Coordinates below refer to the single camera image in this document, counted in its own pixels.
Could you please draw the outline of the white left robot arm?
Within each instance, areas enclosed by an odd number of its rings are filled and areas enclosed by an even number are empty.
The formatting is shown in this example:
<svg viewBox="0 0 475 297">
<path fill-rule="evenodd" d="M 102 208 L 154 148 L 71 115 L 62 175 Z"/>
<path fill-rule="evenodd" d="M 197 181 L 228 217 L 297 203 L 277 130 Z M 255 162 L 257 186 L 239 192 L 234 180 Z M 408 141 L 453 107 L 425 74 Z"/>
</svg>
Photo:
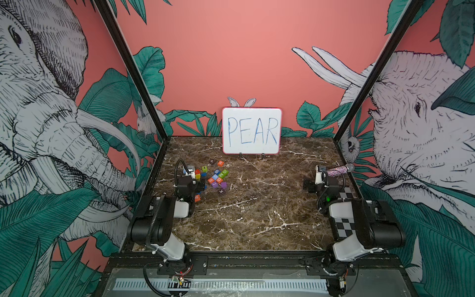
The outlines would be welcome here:
<svg viewBox="0 0 475 297">
<path fill-rule="evenodd" d="M 193 215 L 197 186 L 195 179 L 185 176 L 178 178 L 171 195 L 144 196 L 127 229 L 127 239 L 167 261 L 183 260 L 187 246 L 173 234 L 173 222 Z"/>
</svg>

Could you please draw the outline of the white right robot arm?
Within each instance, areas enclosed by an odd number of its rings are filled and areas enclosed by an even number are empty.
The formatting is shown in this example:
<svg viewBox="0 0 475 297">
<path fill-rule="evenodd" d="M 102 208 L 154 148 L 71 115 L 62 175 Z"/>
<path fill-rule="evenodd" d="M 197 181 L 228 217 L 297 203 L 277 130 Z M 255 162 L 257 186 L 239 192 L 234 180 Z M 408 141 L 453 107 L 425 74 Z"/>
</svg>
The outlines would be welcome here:
<svg viewBox="0 0 475 297">
<path fill-rule="evenodd" d="M 325 266 L 351 263 L 405 245 L 406 235 L 386 201 L 357 198 L 334 177 L 305 178 L 303 189 L 317 195 L 317 210 L 329 218 L 336 236 L 322 260 Z"/>
</svg>

